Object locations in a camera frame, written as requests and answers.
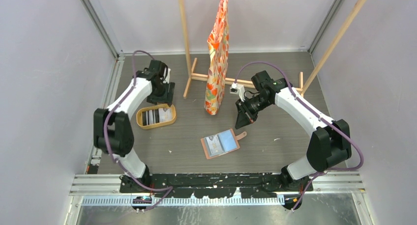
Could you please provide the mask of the white VIP card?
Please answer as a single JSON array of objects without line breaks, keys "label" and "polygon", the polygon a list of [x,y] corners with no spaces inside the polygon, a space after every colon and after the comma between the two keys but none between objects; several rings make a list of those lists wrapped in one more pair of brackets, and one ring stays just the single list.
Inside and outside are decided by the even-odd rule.
[{"label": "white VIP card", "polygon": [[168,122],[173,119],[173,112],[171,108],[159,108],[158,109],[159,114],[159,122]]}]

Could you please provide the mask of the yellow oval card tray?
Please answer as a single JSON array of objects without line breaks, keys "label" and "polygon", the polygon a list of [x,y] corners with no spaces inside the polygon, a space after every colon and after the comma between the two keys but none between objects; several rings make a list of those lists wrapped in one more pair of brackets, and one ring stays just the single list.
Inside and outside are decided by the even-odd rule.
[{"label": "yellow oval card tray", "polygon": [[177,112],[174,105],[159,104],[139,109],[136,123],[144,130],[171,125],[176,121]]}]

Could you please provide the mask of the pink blue card holder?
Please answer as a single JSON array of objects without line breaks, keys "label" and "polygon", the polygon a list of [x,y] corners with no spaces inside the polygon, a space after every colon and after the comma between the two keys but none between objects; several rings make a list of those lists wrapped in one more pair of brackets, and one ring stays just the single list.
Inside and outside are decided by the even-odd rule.
[{"label": "pink blue card holder", "polygon": [[215,157],[239,150],[239,140],[245,138],[246,136],[246,131],[236,135],[233,129],[228,129],[218,134],[201,138],[201,144],[205,157],[207,159],[213,159]]}]

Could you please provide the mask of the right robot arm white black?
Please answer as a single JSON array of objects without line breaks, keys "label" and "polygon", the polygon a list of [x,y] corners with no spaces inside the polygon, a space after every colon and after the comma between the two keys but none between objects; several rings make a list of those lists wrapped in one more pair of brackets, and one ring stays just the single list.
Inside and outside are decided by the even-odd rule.
[{"label": "right robot arm white black", "polygon": [[324,172],[351,157],[351,144],[347,140],[350,128],[346,121],[335,121],[318,112],[285,78],[273,80],[267,71],[261,71],[251,81],[256,89],[252,97],[245,96],[241,84],[234,82],[230,87],[231,94],[239,95],[236,129],[254,123],[260,111],[275,105],[286,111],[310,137],[306,154],[281,170],[279,182],[285,190],[293,191],[307,176]]}]

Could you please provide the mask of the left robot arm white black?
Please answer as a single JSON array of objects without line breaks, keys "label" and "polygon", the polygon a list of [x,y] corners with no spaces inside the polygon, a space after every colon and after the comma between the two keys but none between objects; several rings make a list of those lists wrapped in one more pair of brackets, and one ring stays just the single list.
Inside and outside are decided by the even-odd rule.
[{"label": "left robot arm white black", "polygon": [[108,154],[119,165],[132,186],[140,193],[150,189],[148,166],[135,152],[131,118],[143,101],[170,107],[173,103],[175,83],[169,81],[170,69],[159,61],[151,60],[149,67],[135,71],[128,88],[106,108],[93,114],[93,145]]}]

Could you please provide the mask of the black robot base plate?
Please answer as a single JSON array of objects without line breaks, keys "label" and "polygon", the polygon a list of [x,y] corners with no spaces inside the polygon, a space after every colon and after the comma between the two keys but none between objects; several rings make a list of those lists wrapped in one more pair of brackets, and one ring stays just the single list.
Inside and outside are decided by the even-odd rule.
[{"label": "black robot base plate", "polygon": [[172,186],[168,198],[208,197],[231,198],[239,192],[242,198],[272,198],[278,192],[301,193],[309,178],[304,177],[285,186],[280,181],[279,174],[261,173],[155,173],[145,175],[138,181],[151,190],[145,189],[129,176],[121,175],[121,193],[151,193],[161,198],[166,191],[157,192]]}]

